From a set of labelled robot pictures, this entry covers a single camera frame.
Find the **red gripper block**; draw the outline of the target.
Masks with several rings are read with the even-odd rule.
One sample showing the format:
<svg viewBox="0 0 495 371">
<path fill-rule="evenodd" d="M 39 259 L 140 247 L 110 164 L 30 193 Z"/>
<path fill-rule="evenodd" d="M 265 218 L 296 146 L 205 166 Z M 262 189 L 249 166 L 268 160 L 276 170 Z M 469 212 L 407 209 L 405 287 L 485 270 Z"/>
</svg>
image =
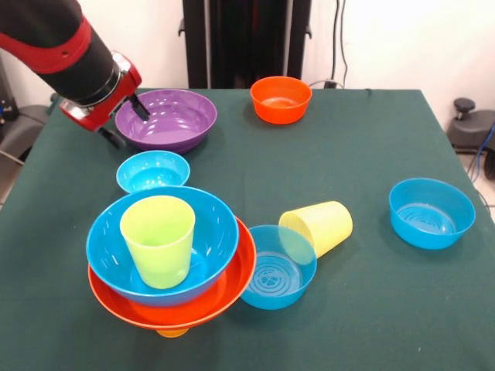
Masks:
<svg viewBox="0 0 495 371">
<path fill-rule="evenodd" d="M 136 94 L 142 78 L 134 64 L 130 61 L 114 61 L 114 70 L 118 72 L 116 84 L 103 100 L 83 107 L 64 99 L 60 103 L 60 110 L 82 128 L 92 132 L 97 131 L 114 148 L 120 149 L 126 146 L 125 140 L 115 131 L 103 128 L 111 115 L 126 100 L 131 103 L 133 111 L 142 120 L 149 119 L 149 111 Z"/>
</svg>

